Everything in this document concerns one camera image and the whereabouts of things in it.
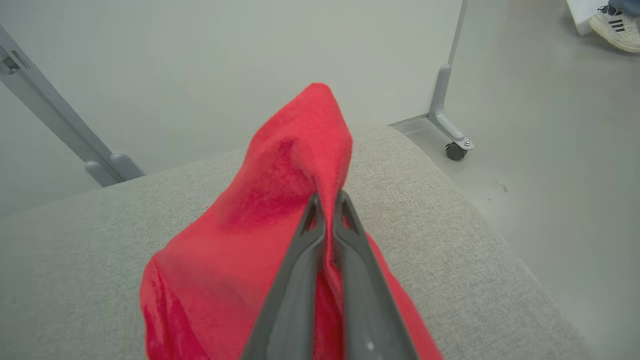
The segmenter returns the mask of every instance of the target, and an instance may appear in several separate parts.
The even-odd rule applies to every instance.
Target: jeans
[[[640,0],[609,0],[609,5],[629,16],[640,16]]]

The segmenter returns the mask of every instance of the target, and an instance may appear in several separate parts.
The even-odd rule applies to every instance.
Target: shoe
[[[598,13],[589,19],[589,26],[618,49],[640,53],[639,18],[607,5],[599,8]]]

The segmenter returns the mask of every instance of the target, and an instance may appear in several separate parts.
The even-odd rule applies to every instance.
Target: white panel
[[[244,145],[314,81],[348,123],[429,109],[461,0],[0,0],[0,23],[145,173]]]
[[[591,32],[589,19],[595,15],[596,10],[608,3],[607,0],[566,0],[571,10],[575,29],[581,36]]]
[[[83,165],[0,83],[0,218],[99,189]]]

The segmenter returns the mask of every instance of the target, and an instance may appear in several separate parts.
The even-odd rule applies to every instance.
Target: metal frame
[[[453,142],[458,144],[463,150],[472,150],[475,145],[469,140],[464,133],[447,117],[444,111],[444,100],[447,95],[447,89],[449,87],[449,79],[451,78],[451,67],[453,65],[453,58],[456,55],[458,48],[458,41],[460,40],[460,32],[462,31],[462,24],[465,20],[465,14],[467,12],[468,0],[462,0],[460,6],[460,15],[458,16],[458,25],[456,26],[456,33],[451,45],[451,52],[449,53],[449,62],[440,68],[438,72],[438,79],[436,80],[436,87],[433,90],[433,98],[431,99],[431,108],[427,114],[427,119],[431,121],[436,127],[438,127],[445,135],[447,135]]]
[[[0,81],[84,161],[102,186],[144,174],[122,153],[112,153],[0,26]]]

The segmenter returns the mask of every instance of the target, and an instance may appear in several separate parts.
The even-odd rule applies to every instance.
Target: couch
[[[444,359],[592,359],[527,266],[391,127],[354,127],[345,190]],[[244,151],[0,221],[4,359],[143,359],[151,255],[231,182]]]

